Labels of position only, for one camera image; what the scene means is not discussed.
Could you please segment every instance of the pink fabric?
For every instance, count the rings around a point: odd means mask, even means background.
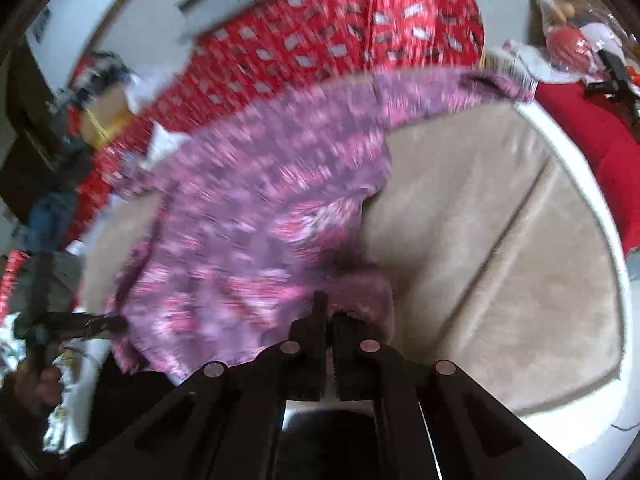
[[[362,201],[386,181],[384,132],[426,115],[531,95],[457,68],[385,73],[257,101],[213,122],[120,192],[161,192],[162,212],[117,280],[125,370],[184,379],[287,336],[324,290],[391,336],[388,281],[360,247]]]

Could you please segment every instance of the toy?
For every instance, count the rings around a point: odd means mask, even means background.
[[[546,49],[554,65],[562,70],[593,74],[601,69],[591,44],[577,28],[552,27],[546,34]]]
[[[578,41],[576,32],[562,30],[563,27],[572,28],[580,33],[581,39],[587,39],[593,51],[604,48],[617,56],[622,53],[622,59],[631,59],[640,56],[640,46],[633,37],[629,37],[618,20],[612,15],[607,6],[601,0],[536,0],[540,6],[543,21],[543,31],[546,37],[551,33],[554,36],[552,47],[555,52],[566,53],[566,48],[558,49],[558,42],[563,42],[567,47],[571,42]],[[566,60],[555,59],[558,65],[564,64],[565,70],[576,70],[575,67],[566,63]],[[597,56],[591,56],[598,62]],[[581,59],[579,66],[591,66]]]

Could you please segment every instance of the red fabric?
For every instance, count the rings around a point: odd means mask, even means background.
[[[14,293],[15,280],[20,266],[28,259],[27,253],[22,251],[10,251],[6,258],[4,275],[0,280],[0,323],[9,313],[9,300]]]
[[[94,156],[69,233],[106,204],[122,153],[144,153],[153,121],[174,132],[256,98],[376,68],[473,65],[484,29],[475,0],[268,0],[201,37],[175,85]]]
[[[80,111],[75,106],[70,106],[67,114],[69,121],[66,132],[69,135],[76,136],[80,133]]]
[[[605,97],[584,86],[538,85],[536,99],[584,153],[618,227],[627,254],[640,246],[640,148]]]

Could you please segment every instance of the plastic bag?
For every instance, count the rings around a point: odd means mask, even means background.
[[[627,35],[601,0],[536,0],[542,13],[546,47],[558,70],[591,76],[602,73],[597,51],[636,60],[636,38]]]
[[[549,63],[548,53],[542,47],[526,45],[515,40],[507,40],[502,48],[521,62],[536,81],[542,83],[577,83],[581,76],[575,72],[556,70]]]

